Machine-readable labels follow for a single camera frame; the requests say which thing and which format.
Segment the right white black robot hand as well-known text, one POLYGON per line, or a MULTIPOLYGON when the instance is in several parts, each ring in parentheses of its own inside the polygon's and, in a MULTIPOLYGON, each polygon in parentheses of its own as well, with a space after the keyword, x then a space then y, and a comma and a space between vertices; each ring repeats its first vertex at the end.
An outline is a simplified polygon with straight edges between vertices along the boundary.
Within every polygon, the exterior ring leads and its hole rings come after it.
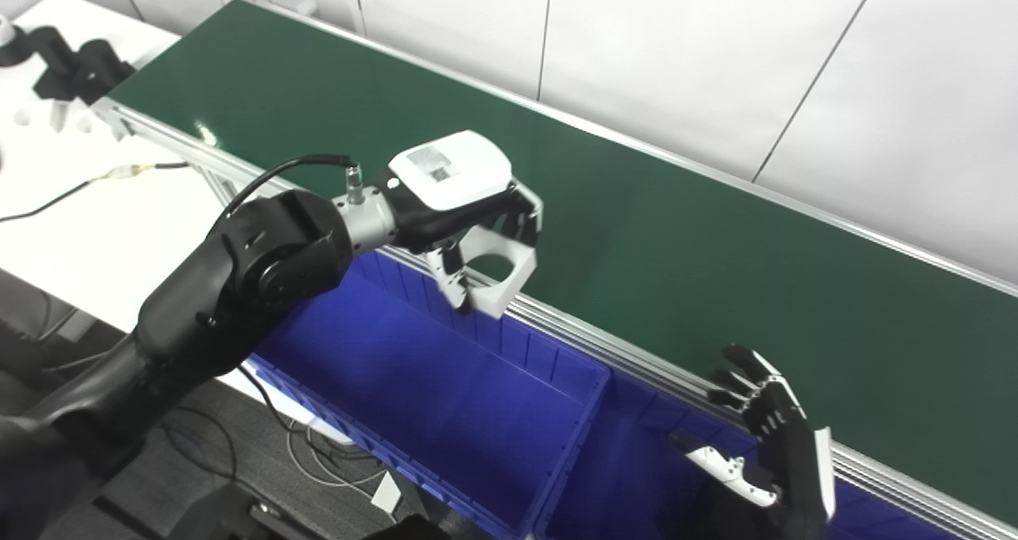
POLYGON ((728 456, 690 432, 669 442, 709 476, 692 504, 684 539, 826 539, 837 510, 832 436, 814 428, 787 378, 764 356, 732 344, 732 369, 713 373, 713 404, 741 417, 756 458, 728 456))

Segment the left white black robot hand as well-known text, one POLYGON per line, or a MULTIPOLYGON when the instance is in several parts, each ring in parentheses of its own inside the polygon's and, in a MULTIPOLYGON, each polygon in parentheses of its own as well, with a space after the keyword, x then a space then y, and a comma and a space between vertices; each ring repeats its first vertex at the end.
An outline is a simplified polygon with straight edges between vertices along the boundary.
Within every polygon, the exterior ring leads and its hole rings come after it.
POLYGON ((437 288, 462 314, 501 317, 538 268, 544 203, 514 177, 507 155, 472 130, 397 153, 379 193, 388 242, 425 258, 437 288), (468 282, 468 264, 493 256, 511 265, 488 286, 468 282))

